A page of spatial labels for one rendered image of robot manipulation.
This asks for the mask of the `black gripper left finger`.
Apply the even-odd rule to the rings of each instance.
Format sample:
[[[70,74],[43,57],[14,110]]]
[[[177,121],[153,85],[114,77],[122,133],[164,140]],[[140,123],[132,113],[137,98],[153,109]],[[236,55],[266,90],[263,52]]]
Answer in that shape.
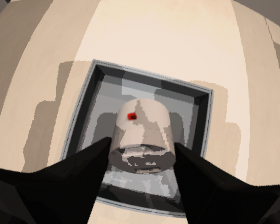
[[[0,209],[29,224],[87,224],[109,164],[111,137],[32,173],[0,168]]]

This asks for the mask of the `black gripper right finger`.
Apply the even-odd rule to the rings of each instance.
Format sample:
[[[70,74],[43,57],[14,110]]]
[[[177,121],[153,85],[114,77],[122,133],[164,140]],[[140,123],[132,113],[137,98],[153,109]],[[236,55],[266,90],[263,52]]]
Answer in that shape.
[[[280,184],[254,186],[174,142],[174,174],[187,224],[262,224],[280,213]]]

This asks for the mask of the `grey cylinder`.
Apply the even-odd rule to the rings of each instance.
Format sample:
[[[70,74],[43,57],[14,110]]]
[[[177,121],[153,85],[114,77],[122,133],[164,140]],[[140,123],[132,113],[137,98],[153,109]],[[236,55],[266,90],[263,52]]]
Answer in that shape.
[[[125,103],[109,151],[109,161],[124,172],[155,174],[174,166],[174,136],[165,106],[149,98]]]

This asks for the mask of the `grey square tray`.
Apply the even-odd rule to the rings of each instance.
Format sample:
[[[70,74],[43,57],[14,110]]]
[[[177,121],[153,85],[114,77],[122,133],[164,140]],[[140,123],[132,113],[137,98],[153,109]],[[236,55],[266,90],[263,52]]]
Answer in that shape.
[[[174,142],[206,156],[214,89],[125,64],[92,59],[67,127],[61,157],[114,133],[117,114],[136,98],[160,102],[169,112]],[[156,216],[186,218],[174,166],[155,174],[121,171],[109,161],[95,202]]]

